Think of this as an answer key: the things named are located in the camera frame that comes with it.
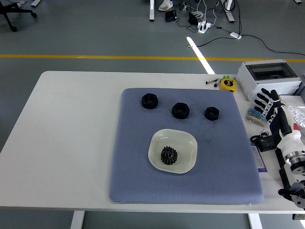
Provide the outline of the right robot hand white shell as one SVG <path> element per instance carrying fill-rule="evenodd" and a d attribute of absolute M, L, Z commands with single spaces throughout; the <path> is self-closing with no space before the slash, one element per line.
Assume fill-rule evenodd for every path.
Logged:
<path fill-rule="evenodd" d="M 299 155 L 305 154 L 305 145 L 301 141 L 299 126 L 289 111 L 288 107 L 280 100 L 276 90 L 268 91 L 264 88 L 257 93 L 254 100 L 255 111 L 259 112 L 269 123 L 271 134 L 268 136 L 258 136 L 254 143 L 260 151 L 280 149 L 284 157 L 297 152 Z"/>

